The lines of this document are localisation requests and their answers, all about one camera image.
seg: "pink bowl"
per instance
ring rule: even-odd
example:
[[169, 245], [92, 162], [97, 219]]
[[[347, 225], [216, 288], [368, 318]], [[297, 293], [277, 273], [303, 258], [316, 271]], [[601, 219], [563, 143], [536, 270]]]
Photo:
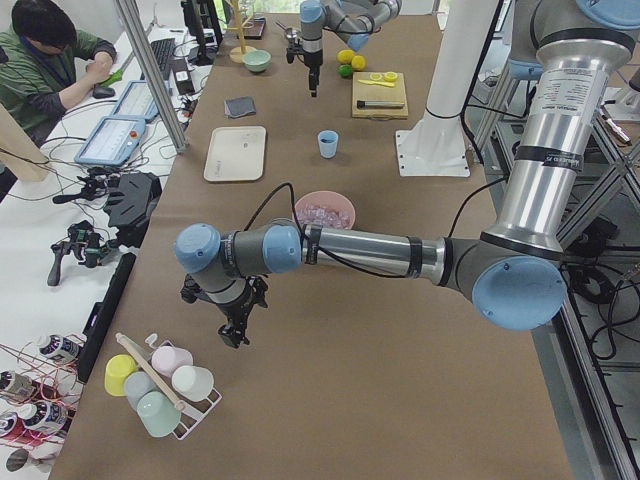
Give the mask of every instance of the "pink bowl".
[[[344, 195], [328, 190], [319, 190], [317, 192], [307, 193], [296, 202], [296, 214], [298, 217], [304, 216], [304, 212], [311, 208], [323, 209], [328, 213], [335, 213], [343, 217], [344, 226], [341, 228], [351, 229], [356, 222], [356, 209], [353, 204]], [[305, 222], [300, 218], [300, 223], [319, 223], [325, 227], [331, 226], [328, 221]]]

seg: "blue joint cap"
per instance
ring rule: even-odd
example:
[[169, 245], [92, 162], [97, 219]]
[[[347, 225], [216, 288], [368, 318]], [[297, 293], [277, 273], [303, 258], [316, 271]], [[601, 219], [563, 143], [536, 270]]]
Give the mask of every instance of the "blue joint cap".
[[549, 322], [565, 298], [565, 283], [551, 262], [520, 256], [487, 268], [473, 286], [473, 304], [496, 325], [531, 330]]
[[614, 30], [640, 29], [638, 0], [576, 0], [582, 12], [600, 25]]
[[353, 50], [354, 52], [360, 51], [362, 47], [364, 47], [369, 41], [368, 33], [354, 33], [349, 37], [349, 41], [347, 42], [347, 46]]
[[274, 225], [262, 242], [264, 263], [273, 273], [295, 270], [302, 263], [300, 234], [292, 226]]
[[300, 21], [313, 23], [322, 16], [322, 4], [319, 0], [305, 0], [300, 4]]
[[205, 223], [185, 228], [173, 244], [173, 252], [187, 273], [204, 270], [215, 260], [219, 250], [220, 233]]
[[509, 72], [516, 80], [528, 81], [540, 80], [543, 70], [539, 63], [509, 59]]

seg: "green jacket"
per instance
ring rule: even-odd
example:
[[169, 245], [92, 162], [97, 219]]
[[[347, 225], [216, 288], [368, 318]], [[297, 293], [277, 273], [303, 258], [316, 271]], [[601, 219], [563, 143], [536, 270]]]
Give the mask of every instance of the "green jacket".
[[20, 42], [13, 28], [0, 33], [0, 47], [9, 57], [7, 64], [0, 65], [0, 102], [27, 134], [45, 122], [59, 120], [34, 107], [30, 97], [64, 90], [76, 81], [74, 58], [93, 58], [100, 39], [81, 30], [77, 37], [76, 45], [61, 55], [45, 56], [54, 75]]

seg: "computer mouse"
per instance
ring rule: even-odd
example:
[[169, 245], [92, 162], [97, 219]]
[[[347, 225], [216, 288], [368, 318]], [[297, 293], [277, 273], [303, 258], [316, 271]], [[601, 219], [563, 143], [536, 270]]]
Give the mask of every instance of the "computer mouse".
[[100, 85], [93, 87], [93, 98], [109, 98], [115, 94], [116, 91], [111, 87], [101, 87]]

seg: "wooden handle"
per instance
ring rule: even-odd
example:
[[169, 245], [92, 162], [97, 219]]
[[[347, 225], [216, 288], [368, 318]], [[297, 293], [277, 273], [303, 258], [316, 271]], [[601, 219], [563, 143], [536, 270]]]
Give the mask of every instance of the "wooden handle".
[[162, 393], [164, 393], [167, 398], [171, 400], [176, 410], [180, 412], [183, 411], [186, 407], [186, 403], [184, 402], [184, 400], [180, 400], [178, 395], [176, 395], [176, 393], [171, 388], [169, 388], [169, 385], [165, 383], [160, 375], [158, 375], [153, 367], [149, 365], [149, 363], [144, 359], [144, 357], [138, 351], [138, 348], [140, 347], [138, 347], [138, 345], [133, 340], [122, 333], [116, 333], [116, 341], [124, 347], [129, 355], [133, 357], [138, 365], [140, 365], [140, 368], [142, 368], [147, 373], [147, 375], [151, 377], [153, 383], [155, 383], [158, 388], [162, 390]]

